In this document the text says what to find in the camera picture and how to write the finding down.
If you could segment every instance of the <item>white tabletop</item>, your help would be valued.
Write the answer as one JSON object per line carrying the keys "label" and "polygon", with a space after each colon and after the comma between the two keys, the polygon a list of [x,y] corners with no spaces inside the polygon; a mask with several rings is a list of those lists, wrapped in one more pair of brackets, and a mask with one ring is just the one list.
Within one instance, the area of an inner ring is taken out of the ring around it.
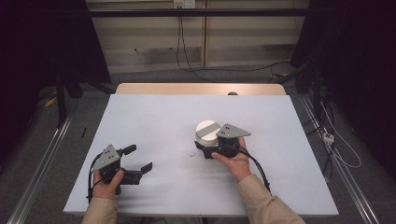
{"label": "white tabletop", "polygon": [[[140,185],[121,186],[119,213],[133,216],[243,217],[247,210],[223,164],[206,160],[194,144],[195,127],[212,119],[251,132],[247,149],[279,196],[302,216],[337,215],[332,195],[289,96],[112,95],[64,211],[87,209],[93,158],[112,144],[137,145],[121,166],[153,162]],[[255,164],[253,173],[260,176]]]}

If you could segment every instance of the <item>gray carpet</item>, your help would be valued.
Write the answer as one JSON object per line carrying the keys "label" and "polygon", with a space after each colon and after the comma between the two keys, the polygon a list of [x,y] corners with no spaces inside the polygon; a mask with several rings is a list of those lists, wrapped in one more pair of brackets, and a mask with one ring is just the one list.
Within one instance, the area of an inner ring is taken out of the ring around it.
{"label": "gray carpet", "polygon": [[[260,67],[262,65],[235,66],[227,67],[227,69],[255,69]],[[275,65],[272,72],[274,74],[288,73],[292,69],[284,63]],[[250,72],[220,70],[197,72],[198,76],[210,78],[220,83],[266,83],[271,79],[270,74],[271,71],[268,68]],[[191,72],[180,70],[114,75],[112,79],[113,85],[111,87],[113,88],[121,82],[206,82]],[[82,85],[82,87],[84,95],[81,99],[67,98],[69,105],[78,103],[76,114],[54,157],[40,191],[35,197],[25,223],[79,223],[81,221],[81,217],[67,215],[63,213],[63,209],[108,101],[108,95],[86,85]],[[293,101],[301,122],[310,120],[300,95],[295,92],[292,81],[285,85],[285,90]],[[4,164],[3,173],[0,175],[2,204],[0,223],[8,221],[54,135],[58,118],[57,107],[56,105],[44,107],[46,100],[43,99],[37,105],[35,118],[29,127],[29,132],[18,148],[14,150],[15,153],[10,157],[8,163]],[[343,116],[342,111],[337,108],[335,102],[332,103],[332,109],[337,131],[356,149],[361,157],[362,166],[349,170],[374,208],[380,223],[396,223],[396,213],[394,212],[396,211],[396,183],[394,179],[370,156],[359,137],[353,134],[347,119]],[[314,129],[314,126],[309,123],[304,126],[304,129],[308,133]],[[323,167],[327,159],[327,153],[318,134],[309,134],[307,138],[319,166]],[[336,143],[345,161],[356,164],[356,156],[341,141],[338,143],[337,137]],[[329,166],[325,175],[331,180],[328,186],[340,215],[336,217],[305,217],[304,220],[307,223],[365,223],[337,170],[333,167],[331,175],[331,167]],[[153,219],[145,218],[142,220],[140,217],[120,217],[118,222],[150,223],[150,221],[153,221]],[[208,220],[209,223],[243,223],[245,221],[245,219],[232,218],[210,218]]]}

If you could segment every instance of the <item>gray strip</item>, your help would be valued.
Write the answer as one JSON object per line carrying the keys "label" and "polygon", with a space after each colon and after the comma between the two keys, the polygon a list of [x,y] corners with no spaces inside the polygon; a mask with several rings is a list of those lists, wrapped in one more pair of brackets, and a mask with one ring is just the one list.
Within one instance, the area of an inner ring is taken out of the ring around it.
{"label": "gray strip", "polygon": [[[306,109],[306,112],[308,113],[309,117],[313,120],[313,123],[315,127],[317,128],[318,122],[314,118],[314,113],[313,111],[313,106],[312,103],[309,99],[305,99],[302,95],[300,96],[300,99],[303,102],[303,105]],[[336,152],[340,158],[341,155],[336,149],[334,152]],[[364,193],[361,191],[361,188],[359,187],[358,183],[355,181],[355,178],[353,177],[352,173],[349,172],[349,169],[345,164],[337,160],[334,156],[332,156],[332,162],[337,169],[338,173],[340,174],[341,178],[343,179],[344,184],[346,185],[346,189],[348,190],[353,202],[355,203],[356,207],[358,208],[359,212],[361,213],[361,217],[363,218],[365,223],[371,224],[371,223],[379,223],[378,218],[375,216],[375,212],[370,205],[369,201],[367,200],[366,196]]]}
{"label": "gray strip", "polygon": [[41,159],[40,164],[35,170],[35,173],[33,174],[33,177],[30,180],[28,186],[26,187],[24,193],[22,194],[20,200],[15,206],[14,211],[12,212],[11,217],[9,218],[7,224],[23,223],[25,221],[29,213],[29,210],[32,207],[32,204],[35,201],[35,196],[40,190],[41,184],[43,183],[43,180],[47,175],[47,172],[50,168],[53,158],[56,155],[59,145],[62,143],[62,140],[64,139],[64,135],[69,127],[71,118],[76,113],[77,107],[78,107],[78,100],[76,100],[75,104],[72,104],[71,112],[67,116],[62,127],[55,131],[55,134],[52,137],[49,146],[47,147],[46,153]]}
{"label": "gray strip", "polygon": [[215,130],[219,129],[220,125],[217,122],[212,123],[211,125],[201,129],[197,132],[197,136],[203,138],[204,136],[213,133]]}

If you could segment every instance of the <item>beige sleeve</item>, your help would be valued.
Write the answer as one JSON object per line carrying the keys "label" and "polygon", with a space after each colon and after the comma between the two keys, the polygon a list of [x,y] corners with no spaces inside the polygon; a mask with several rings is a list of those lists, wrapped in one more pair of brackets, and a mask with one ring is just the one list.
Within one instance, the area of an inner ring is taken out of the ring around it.
{"label": "beige sleeve", "polygon": [[237,188],[247,206],[251,224],[304,223],[282,200],[271,196],[257,176],[246,177],[237,184]]}
{"label": "beige sleeve", "polygon": [[83,224],[89,223],[116,223],[117,202],[111,199],[92,198],[90,205],[82,220]]}

